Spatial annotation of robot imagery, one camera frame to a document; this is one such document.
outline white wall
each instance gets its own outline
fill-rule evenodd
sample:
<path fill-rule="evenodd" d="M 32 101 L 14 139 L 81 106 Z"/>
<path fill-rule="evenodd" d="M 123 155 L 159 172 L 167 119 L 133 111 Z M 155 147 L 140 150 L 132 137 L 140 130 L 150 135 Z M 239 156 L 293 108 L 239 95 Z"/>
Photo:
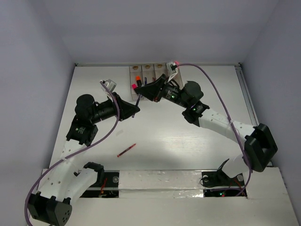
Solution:
<path fill-rule="evenodd" d="M 243 63 L 258 118 L 270 126 L 280 167 L 301 222 L 301 1 L 281 0 Z"/>
<path fill-rule="evenodd" d="M 1 0 L 0 225 L 25 225 L 25 197 L 49 166 L 73 70 L 39 1 Z"/>
<path fill-rule="evenodd" d="M 43 0 L 76 63 L 237 63 L 278 0 Z"/>

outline robotic arm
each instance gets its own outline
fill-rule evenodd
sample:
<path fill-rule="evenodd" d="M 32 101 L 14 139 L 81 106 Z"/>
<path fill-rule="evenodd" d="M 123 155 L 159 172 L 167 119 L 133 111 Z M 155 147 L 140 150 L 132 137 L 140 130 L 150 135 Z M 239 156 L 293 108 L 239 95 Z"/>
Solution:
<path fill-rule="evenodd" d="M 277 151 L 277 146 L 266 125 L 260 123 L 258 126 L 252 126 L 238 121 L 230 122 L 227 117 L 215 112 L 200 101 L 204 93 L 196 82 L 188 81 L 183 89 L 180 89 L 169 81 L 170 78 L 163 74 L 156 81 L 135 88 L 135 92 L 150 101 L 159 102 L 164 98 L 182 106 L 185 108 L 182 115 L 187 122 L 210 129 L 238 142 L 231 127 L 231 123 L 233 123 L 241 143 L 244 144 L 251 169 L 262 172 L 267 167 Z M 215 173 L 208 174 L 203 180 L 203 185 L 205 187 L 230 186 L 235 176 L 248 170 L 246 160 L 240 154 L 232 160 L 226 160 Z"/>
<path fill-rule="evenodd" d="M 108 80 L 104 82 L 110 92 L 116 86 Z M 139 107 L 123 101 L 113 92 L 119 108 L 119 121 L 125 120 L 140 111 Z M 80 166 L 79 159 L 85 152 L 66 159 L 70 154 L 90 146 L 97 134 L 96 123 L 117 115 L 117 107 L 111 99 L 98 103 L 85 94 L 80 96 L 75 107 L 74 119 L 66 136 L 62 150 L 61 164 L 56 166 L 40 184 L 36 194 L 31 194 L 28 210 L 34 219 L 54 226 L 64 226 L 70 218 L 72 205 L 90 187 L 104 184 L 104 169 L 101 164 L 88 162 Z"/>

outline white panel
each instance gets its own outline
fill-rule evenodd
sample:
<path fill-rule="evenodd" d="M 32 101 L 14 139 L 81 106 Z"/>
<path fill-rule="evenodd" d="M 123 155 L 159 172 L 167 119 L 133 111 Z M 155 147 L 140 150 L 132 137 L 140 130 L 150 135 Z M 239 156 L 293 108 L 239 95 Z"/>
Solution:
<path fill-rule="evenodd" d="M 122 170 L 119 190 L 203 189 L 200 170 Z"/>
<path fill-rule="evenodd" d="M 203 190 L 156 190 L 156 191 L 137 191 L 137 190 L 122 190 L 119 191 L 119 198 L 127 199 L 175 199 L 175 198 L 203 198 Z"/>
<path fill-rule="evenodd" d="M 254 172 L 247 187 L 249 199 L 269 199 L 288 196 L 279 168 L 266 168 L 264 172 Z"/>
<path fill-rule="evenodd" d="M 206 66 L 220 90 L 233 119 L 250 124 L 250 117 L 233 66 Z M 202 101 L 224 114 L 212 86 L 204 75 L 193 67 L 180 68 L 183 82 L 196 81 L 204 97 Z M 106 95 L 99 80 L 111 79 L 117 83 L 115 91 L 125 101 L 131 101 L 128 67 L 76 67 L 62 116 L 51 164 L 60 156 L 66 134 L 75 115 L 76 99 L 89 93 L 102 102 Z M 216 169 L 227 158 L 240 154 L 238 145 L 212 131 L 198 128 L 182 116 L 184 108 L 169 101 L 159 103 L 141 101 L 141 111 L 135 118 L 120 122 L 116 130 L 101 144 L 88 150 L 82 165 L 94 161 L 106 170 L 194 170 Z M 115 117 L 97 124 L 95 141 L 102 138 L 113 126 Z M 126 154 L 117 154 L 137 143 Z"/>
<path fill-rule="evenodd" d="M 44 226 L 41 222 L 34 226 Z M 289 198 L 79 199 L 70 226 L 298 226 Z"/>
<path fill-rule="evenodd" d="M 44 2 L 77 63 L 236 63 L 278 0 Z"/>

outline red pen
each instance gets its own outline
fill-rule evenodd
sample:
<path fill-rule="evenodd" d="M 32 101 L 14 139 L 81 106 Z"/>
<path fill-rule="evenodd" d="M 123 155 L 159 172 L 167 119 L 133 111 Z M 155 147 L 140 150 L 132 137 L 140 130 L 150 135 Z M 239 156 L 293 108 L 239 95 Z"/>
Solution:
<path fill-rule="evenodd" d="M 120 153 L 119 155 L 117 155 L 117 157 L 120 157 L 121 155 L 123 155 L 125 152 L 127 152 L 128 150 L 130 150 L 132 147 L 134 147 L 136 144 L 133 144 L 132 146 L 128 147 L 126 150 L 124 150 L 122 153 Z"/>

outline white enclosure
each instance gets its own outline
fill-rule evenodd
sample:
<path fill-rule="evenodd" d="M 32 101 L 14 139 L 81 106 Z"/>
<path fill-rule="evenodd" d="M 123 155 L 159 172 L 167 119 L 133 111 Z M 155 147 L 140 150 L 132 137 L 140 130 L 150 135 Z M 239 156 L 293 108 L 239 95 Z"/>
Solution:
<path fill-rule="evenodd" d="M 254 124 L 256 120 L 250 118 L 252 103 L 245 98 L 249 94 L 259 121 L 271 128 L 279 148 L 273 162 L 279 167 L 285 186 L 277 168 L 272 168 L 272 174 L 257 175 L 250 191 L 268 191 L 260 194 L 260 199 L 271 200 L 256 200 L 249 205 L 247 201 L 251 199 L 234 199 L 231 203 L 236 206 L 229 211 L 225 210 L 230 208 L 226 199 L 217 201 L 221 205 L 220 219 L 240 213 L 245 220 L 245 223 L 239 221 L 241 225 L 297 224 L 293 209 L 300 221 L 300 11 L 301 3 L 297 0 L 2 0 L 0 198 L 4 204 L 0 225 L 25 225 L 26 194 L 42 169 L 57 160 L 78 95 L 90 93 L 98 101 L 104 100 L 96 81 L 99 77 L 112 78 L 118 83 L 117 92 L 128 101 L 130 92 L 127 86 L 121 85 L 128 82 L 128 65 L 170 60 L 206 64 L 204 69 L 217 82 L 233 118 Z M 234 65 L 238 63 L 242 63 L 242 70 L 235 70 Z M 202 100 L 223 112 L 201 73 L 188 67 L 180 70 L 183 82 L 200 83 L 205 94 Z M 83 162 L 95 159 L 111 170 L 190 170 L 202 166 L 214 169 L 226 157 L 239 153 L 234 142 L 189 125 L 180 107 L 167 102 L 165 105 L 163 101 L 152 105 L 142 101 L 140 105 L 140 114 L 121 122 L 116 134 L 102 147 L 91 150 Z M 179 132 L 170 129 L 170 122 L 161 117 L 177 122 Z M 150 126 L 142 131 L 133 127 L 135 123 Z M 113 119 L 99 124 L 97 138 L 112 124 Z M 129 139 L 124 137 L 127 130 L 133 134 Z M 116 159 L 115 154 L 136 142 L 135 139 L 139 139 L 136 149 L 123 159 Z M 272 188 L 261 189 L 261 184 L 256 184 L 266 181 L 265 177 L 274 178 L 270 180 Z M 275 191 L 281 191 L 283 196 L 277 197 Z M 282 198 L 283 205 L 278 207 Z M 80 199 L 75 207 L 82 220 L 79 224 L 85 223 L 83 219 L 89 210 L 83 206 L 99 206 L 99 199 L 88 202 Z M 166 206 L 173 206 L 174 211 L 153 223 L 189 225 L 189 219 L 169 220 L 189 205 L 189 208 L 202 209 L 200 214 L 191 210 L 188 217 L 195 220 L 191 221 L 192 225 L 224 225 L 223 221 L 204 220 L 208 216 L 206 211 L 211 212 L 210 206 L 216 201 L 184 202 L 166 201 Z M 124 212 L 128 203 L 118 204 L 117 211 L 125 219 L 125 225 L 131 222 L 131 210 L 143 216 L 140 207 L 147 205 L 158 216 L 163 208 L 159 202 L 150 200 L 136 199 L 131 204 Z M 106 211 L 116 203 L 108 201 L 105 205 L 103 213 L 109 215 Z M 209 206 L 206 211 L 203 205 Z M 289 220 L 284 219 L 285 214 L 290 216 Z M 152 216 L 144 219 L 150 221 Z M 98 222 L 97 218 L 90 220 L 87 223 Z"/>

